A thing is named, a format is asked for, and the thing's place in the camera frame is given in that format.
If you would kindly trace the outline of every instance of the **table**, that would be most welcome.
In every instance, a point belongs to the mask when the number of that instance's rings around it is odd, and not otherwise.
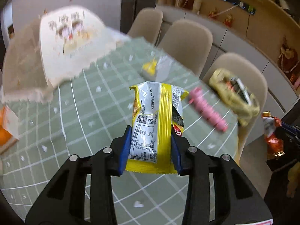
[[[139,74],[143,63],[161,55],[165,53],[143,38],[133,39],[91,64],[78,78],[61,84],[51,103],[9,104],[19,117],[20,138],[1,156],[4,176],[0,178],[0,187],[22,219],[68,156],[93,155],[109,146],[113,138],[123,135],[132,121],[134,91],[129,90],[129,86],[144,82]],[[207,101],[229,123],[228,130],[221,133],[184,101],[183,136],[190,144],[209,155],[235,156],[237,117],[215,93],[178,62],[174,62],[165,83],[186,90],[201,86]],[[88,175],[86,220],[90,217],[90,180]],[[188,177],[125,171],[120,178],[112,177],[112,188],[118,224],[181,224]],[[211,217],[214,216],[213,202],[214,194],[211,195]]]

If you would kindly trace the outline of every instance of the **black cable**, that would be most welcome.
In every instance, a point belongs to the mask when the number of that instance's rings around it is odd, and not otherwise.
[[[247,37],[247,32],[248,32],[248,27],[249,27],[250,15],[251,15],[251,13],[249,13],[249,16],[248,16],[248,25],[247,25],[247,30],[246,30],[246,37]]]

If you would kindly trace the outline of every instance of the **chair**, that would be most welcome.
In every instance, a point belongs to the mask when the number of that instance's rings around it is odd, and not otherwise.
[[[263,74],[247,59],[235,53],[225,53],[217,58],[211,65],[203,81],[208,84],[213,72],[218,68],[225,68],[235,75],[249,88],[257,97],[262,110],[268,93],[268,85]],[[263,137],[258,138],[244,149],[245,142],[251,132],[257,118],[253,118],[246,127],[238,130],[238,152],[235,160],[240,163],[241,169],[256,187],[262,197],[266,194],[272,172],[266,164],[266,142]]]
[[[154,8],[142,9],[135,18],[129,32],[132,38],[144,37],[146,41],[154,44],[163,21],[163,12]]]
[[[187,19],[174,22],[158,45],[196,76],[200,76],[211,47],[210,30]]]

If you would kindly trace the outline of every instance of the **yellow snack wrapper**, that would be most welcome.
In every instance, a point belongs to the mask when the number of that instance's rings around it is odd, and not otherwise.
[[[181,101],[184,89],[144,82],[134,89],[131,145],[126,170],[140,173],[176,173],[171,162],[171,128],[183,132]]]

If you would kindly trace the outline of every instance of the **silver screw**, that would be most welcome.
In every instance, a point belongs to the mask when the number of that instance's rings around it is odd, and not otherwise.
[[[224,154],[224,155],[222,156],[222,158],[223,158],[223,160],[225,160],[225,161],[229,161],[229,160],[230,160],[230,155]]]
[[[74,161],[77,160],[77,158],[78,158],[77,155],[72,155],[72,156],[69,157],[69,160],[70,160],[71,162],[74,162]]]
[[[194,147],[194,146],[190,146],[188,148],[188,151],[191,152],[191,153],[195,153],[197,151],[197,147]]]
[[[112,148],[110,148],[110,147],[105,147],[104,149],[103,149],[103,152],[105,153],[105,154],[109,154],[109,153],[111,153],[113,150],[112,150]]]

